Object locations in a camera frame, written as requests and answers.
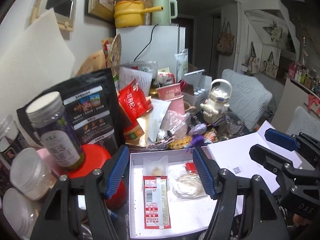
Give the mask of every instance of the grey cushion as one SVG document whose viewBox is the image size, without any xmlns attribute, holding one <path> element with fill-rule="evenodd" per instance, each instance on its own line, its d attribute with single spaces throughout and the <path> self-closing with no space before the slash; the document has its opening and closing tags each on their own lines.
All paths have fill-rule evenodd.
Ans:
<svg viewBox="0 0 320 240">
<path fill-rule="evenodd" d="M 255 77 L 225 69 L 222 78 L 232 85 L 230 110 L 244 121 L 248 129 L 253 129 L 267 109 L 272 94 Z"/>
</svg>

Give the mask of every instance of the hanging bag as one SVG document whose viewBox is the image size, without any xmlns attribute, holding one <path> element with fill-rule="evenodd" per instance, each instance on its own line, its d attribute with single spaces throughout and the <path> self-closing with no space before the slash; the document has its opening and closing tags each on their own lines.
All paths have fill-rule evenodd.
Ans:
<svg viewBox="0 0 320 240">
<path fill-rule="evenodd" d="M 249 58 L 248 71 L 254 74 L 259 72 L 259 68 L 260 68 L 260 61 L 259 61 L 259 58 L 257 58 L 253 42 L 251 42 L 251 56 Z"/>
<path fill-rule="evenodd" d="M 220 33 L 219 42 L 217 45 L 217 50 L 225 55 L 233 54 L 233 47 L 235 36 L 231 33 L 230 22 L 225 25 L 225 21 L 223 22 L 222 32 Z"/>
<path fill-rule="evenodd" d="M 266 66 L 266 69 L 265 69 L 266 74 L 270 77 L 276 78 L 278 67 L 275 65 L 273 52 L 271 52 L 269 59 L 265 61 L 265 66 Z"/>
</svg>

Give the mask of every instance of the kettle handle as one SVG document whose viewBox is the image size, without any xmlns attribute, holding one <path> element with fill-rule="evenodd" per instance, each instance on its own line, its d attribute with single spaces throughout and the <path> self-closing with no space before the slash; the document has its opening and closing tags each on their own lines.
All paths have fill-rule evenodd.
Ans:
<svg viewBox="0 0 320 240">
<path fill-rule="evenodd" d="M 230 97 L 231 97 L 231 94 L 232 94 L 232 85 L 230 84 L 229 81 L 225 80 L 225 79 L 222 79 L 222 78 L 218 78 L 218 79 L 215 79 L 211 82 L 211 85 L 210 85 L 210 89 L 212 89 L 212 85 L 215 84 L 215 83 L 225 83 L 227 84 L 229 87 L 230 87 Z"/>
</svg>

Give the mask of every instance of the clear plastic container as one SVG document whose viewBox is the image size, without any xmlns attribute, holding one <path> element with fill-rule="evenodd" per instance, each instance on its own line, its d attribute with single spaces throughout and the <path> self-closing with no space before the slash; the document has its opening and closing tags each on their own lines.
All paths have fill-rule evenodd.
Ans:
<svg viewBox="0 0 320 240">
<path fill-rule="evenodd" d="M 2 204 L 3 214 L 17 235 L 30 238 L 40 211 L 38 202 L 27 199 L 15 188 L 9 188 Z"/>
<path fill-rule="evenodd" d="M 17 154 L 28 147 L 12 115 L 8 115 L 0 123 L 0 154 L 11 164 Z"/>
<path fill-rule="evenodd" d="M 54 91 L 39 97 L 27 107 L 26 114 L 56 162 L 69 170 L 79 168 L 84 161 L 84 152 L 60 93 Z"/>
<path fill-rule="evenodd" d="M 25 196 L 31 200 L 38 200 L 54 186 L 57 179 L 36 150 L 27 148 L 13 160 L 10 181 Z"/>
</svg>

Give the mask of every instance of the tote bag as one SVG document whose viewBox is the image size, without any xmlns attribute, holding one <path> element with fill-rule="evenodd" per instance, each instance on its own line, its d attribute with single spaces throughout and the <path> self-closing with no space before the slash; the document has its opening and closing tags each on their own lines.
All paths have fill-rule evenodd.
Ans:
<svg viewBox="0 0 320 240">
<path fill-rule="evenodd" d="M 223 54 L 232 55 L 235 45 L 234 38 L 235 36 L 231 33 L 230 22 L 228 22 L 227 25 L 225 25 L 225 22 L 223 22 L 222 32 L 220 33 L 217 50 Z"/>
</svg>

